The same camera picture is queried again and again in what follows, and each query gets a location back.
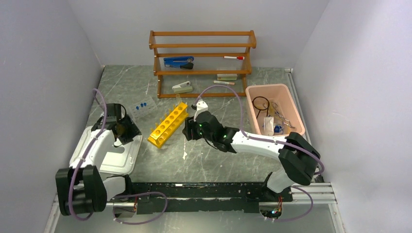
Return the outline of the white green box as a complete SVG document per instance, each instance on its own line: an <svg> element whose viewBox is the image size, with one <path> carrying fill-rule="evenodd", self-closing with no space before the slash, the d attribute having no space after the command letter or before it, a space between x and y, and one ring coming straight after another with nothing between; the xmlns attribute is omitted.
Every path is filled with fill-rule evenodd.
<svg viewBox="0 0 412 233"><path fill-rule="evenodd" d="M237 79L237 74L217 74L218 81L235 81Z"/></svg>

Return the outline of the white stapler on block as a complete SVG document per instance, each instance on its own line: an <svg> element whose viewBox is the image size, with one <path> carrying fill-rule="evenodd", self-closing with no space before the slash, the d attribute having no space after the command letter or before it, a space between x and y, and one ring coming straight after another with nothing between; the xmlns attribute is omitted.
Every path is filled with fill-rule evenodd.
<svg viewBox="0 0 412 233"><path fill-rule="evenodd" d="M174 85L172 87L172 91L175 94L181 94L181 93L189 93L193 91L193 87L191 86L190 81L186 81L177 85Z"/></svg>

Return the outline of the white plastic lid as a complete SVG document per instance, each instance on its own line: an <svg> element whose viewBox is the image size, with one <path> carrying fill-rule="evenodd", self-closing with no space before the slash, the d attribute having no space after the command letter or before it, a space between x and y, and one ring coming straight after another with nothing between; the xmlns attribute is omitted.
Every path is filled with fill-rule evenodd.
<svg viewBox="0 0 412 233"><path fill-rule="evenodd" d="M117 143L112 130L93 130L86 127L71 157L69 167L75 169L84 153L86 157L80 168L96 166L100 173L129 175L134 167L143 136L136 136L132 142Z"/></svg>

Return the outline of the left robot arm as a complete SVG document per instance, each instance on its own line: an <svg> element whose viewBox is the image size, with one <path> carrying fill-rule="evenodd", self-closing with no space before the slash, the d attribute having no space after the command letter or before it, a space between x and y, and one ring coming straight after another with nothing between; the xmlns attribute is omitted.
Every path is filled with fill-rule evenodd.
<svg viewBox="0 0 412 233"><path fill-rule="evenodd" d="M84 130L69 167L55 175L60 213L102 212L115 196L130 201L135 194L130 174L142 139L126 108L107 104L97 122Z"/></svg>

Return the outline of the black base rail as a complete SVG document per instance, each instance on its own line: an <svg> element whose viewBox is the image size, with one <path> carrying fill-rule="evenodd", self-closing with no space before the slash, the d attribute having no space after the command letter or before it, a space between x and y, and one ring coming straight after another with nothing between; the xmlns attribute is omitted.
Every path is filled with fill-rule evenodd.
<svg viewBox="0 0 412 233"><path fill-rule="evenodd" d="M291 202L291 188L274 193L264 182L232 183L131 183L126 194L148 193L138 198L112 198L107 207L134 211L137 215L166 212L243 211L259 213L260 206Z"/></svg>

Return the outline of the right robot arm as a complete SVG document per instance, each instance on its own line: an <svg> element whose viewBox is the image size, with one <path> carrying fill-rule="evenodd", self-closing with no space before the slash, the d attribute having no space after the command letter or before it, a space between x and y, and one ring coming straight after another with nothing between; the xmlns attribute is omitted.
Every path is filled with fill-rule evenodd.
<svg viewBox="0 0 412 233"><path fill-rule="evenodd" d="M271 172L262 195L273 201L293 184L308 186L320 163L320 154L298 133L286 137L264 136L224 127L209 111L187 117L183 134L188 141L203 139L214 149L231 153L252 153L279 161L282 167Z"/></svg>

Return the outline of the blue hexagonal base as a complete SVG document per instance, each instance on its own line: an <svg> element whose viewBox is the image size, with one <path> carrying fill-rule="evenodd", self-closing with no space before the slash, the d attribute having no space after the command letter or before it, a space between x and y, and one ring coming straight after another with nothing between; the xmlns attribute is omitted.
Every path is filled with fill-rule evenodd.
<svg viewBox="0 0 412 233"><path fill-rule="evenodd" d="M274 127L274 134L283 134L284 133L284 126L282 125L275 125Z"/></svg>

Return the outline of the pink plastic bin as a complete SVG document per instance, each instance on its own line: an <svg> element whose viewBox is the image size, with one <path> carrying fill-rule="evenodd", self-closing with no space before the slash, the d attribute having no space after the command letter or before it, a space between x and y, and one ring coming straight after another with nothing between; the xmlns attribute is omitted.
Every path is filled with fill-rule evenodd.
<svg viewBox="0 0 412 233"><path fill-rule="evenodd" d="M276 136L287 136L291 132L305 136L306 129L300 117L295 101L284 84L251 85L245 90L247 97L247 114L251 131L256 134L263 134L263 118L274 117L275 125L282 125L271 108L270 102L275 102L280 107L280 112L287 118L295 129L284 126L283 134Z"/></svg>

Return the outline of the clear well plate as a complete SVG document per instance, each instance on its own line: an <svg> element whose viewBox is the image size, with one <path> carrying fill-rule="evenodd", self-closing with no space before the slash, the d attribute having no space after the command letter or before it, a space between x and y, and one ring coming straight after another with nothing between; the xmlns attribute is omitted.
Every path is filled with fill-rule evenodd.
<svg viewBox="0 0 412 233"><path fill-rule="evenodd" d="M147 106L141 107L141 103L147 103ZM150 96L146 96L143 99L137 101L136 103L132 103L129 107L128 113L134 119L139 119L146 117L147 115L153 114L157 111L157 104L155 103L154 99Z"/></svg>

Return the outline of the yellow test tube rack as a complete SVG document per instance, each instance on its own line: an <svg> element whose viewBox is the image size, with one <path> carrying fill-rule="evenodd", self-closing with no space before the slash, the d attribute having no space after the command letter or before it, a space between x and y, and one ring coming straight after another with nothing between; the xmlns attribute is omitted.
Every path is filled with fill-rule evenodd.
<svg viewBox="0 0 412 233"><path fill-rule="evenodd" d="M187 107L188 105L183 102L174 105L173 109L170 109L161 119L161 122L156 124L156 128L152 130L147 141L158 149L161 148L188 117Z"/></svg>

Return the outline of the clear plastic bag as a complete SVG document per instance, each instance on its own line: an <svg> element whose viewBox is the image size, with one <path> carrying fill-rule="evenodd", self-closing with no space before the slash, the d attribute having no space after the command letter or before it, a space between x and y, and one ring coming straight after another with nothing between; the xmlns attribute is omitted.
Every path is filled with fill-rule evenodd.
<svg viewBox="0 0 412 233"><path fill-rule="evenodd" d="M275 129L275 122L273 116L263 118L263 134L266 136L273 136Z"/></svg>

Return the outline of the orange white pen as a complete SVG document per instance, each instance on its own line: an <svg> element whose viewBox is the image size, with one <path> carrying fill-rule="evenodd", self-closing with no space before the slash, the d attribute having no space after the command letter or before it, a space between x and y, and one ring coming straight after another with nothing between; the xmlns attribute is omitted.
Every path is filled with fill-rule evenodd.
<svg viewBox="0 0 412 233"><path fill-rule="evenodd" d="M213 83L215 83L215 84L224 84L224 85L235 85L234 82L226 82L226 81L218 81L218 80L214 80Z"/></svg>

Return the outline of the red white marker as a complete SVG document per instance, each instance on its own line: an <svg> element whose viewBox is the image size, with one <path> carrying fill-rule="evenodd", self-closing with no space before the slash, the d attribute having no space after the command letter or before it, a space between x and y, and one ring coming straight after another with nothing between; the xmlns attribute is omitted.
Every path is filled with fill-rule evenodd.
<svg viewBox="0 0 412 233"><path fill-rule="evenodd" d="M244 60L244 56L224 56L224 59L236 59L236 60Z"/></svg>

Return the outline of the metal crucible tongs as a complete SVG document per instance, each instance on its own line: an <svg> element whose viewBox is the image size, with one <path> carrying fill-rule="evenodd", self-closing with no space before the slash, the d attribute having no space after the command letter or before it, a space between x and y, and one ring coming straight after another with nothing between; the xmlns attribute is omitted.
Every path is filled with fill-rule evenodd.
<svg viewBox="0 0 412 233"><path fill-rule="evenodd" d="M282 115L282 113L280 112L280 107L277 103L272 101L272 102L270 102L270 105L271 105L271 108L273 109L273 112L274 112L273 116L276 116L277 118L279 118L280 121L282 122L282 125L286 125L290 129L295 129L295 127L292 125L292 123Z"/></svg>

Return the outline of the blue black clamp tool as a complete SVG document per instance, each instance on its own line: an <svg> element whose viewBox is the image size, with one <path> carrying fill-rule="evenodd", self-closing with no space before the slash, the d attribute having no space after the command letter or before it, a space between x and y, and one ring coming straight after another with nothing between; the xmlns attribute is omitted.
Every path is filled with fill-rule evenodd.
<svg viewBox="0 0 412 233"><path fill-rule="evenodd" d="M192 70L194 67L193 56L165 57L163 58L164 66L179 69Z"/></svg>

